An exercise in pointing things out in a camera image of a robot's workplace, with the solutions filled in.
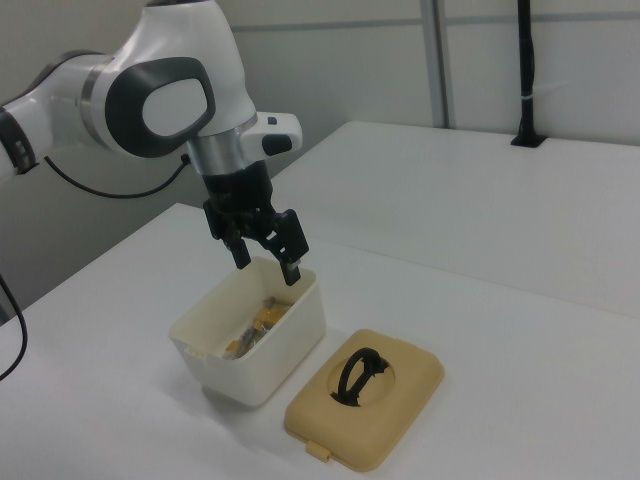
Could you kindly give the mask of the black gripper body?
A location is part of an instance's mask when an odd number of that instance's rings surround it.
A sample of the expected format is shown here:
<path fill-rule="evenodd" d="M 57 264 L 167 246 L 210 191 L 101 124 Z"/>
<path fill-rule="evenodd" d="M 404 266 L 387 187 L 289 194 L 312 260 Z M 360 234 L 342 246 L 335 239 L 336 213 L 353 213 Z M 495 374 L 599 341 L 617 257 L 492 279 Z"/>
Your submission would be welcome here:
<path fill-rule="evenodd" d="M 273 187 L 264 161 L 230 174 L 203 177 L 209 198 L 204 202 L 205 214 L 240 214 L 259 210 L 274 214 L 271 204 Z"/>

